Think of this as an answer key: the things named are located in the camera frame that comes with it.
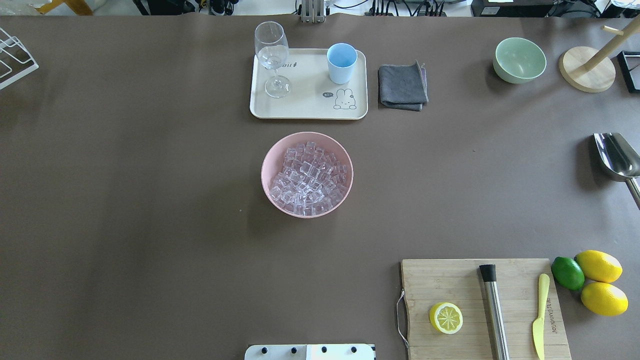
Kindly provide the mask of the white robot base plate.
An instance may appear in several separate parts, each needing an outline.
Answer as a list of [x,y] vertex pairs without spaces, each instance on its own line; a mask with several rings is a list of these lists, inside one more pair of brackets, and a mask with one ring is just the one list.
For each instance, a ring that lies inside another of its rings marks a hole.
[[254,344],[245,360],[375,360],[375,346],[366,343]]

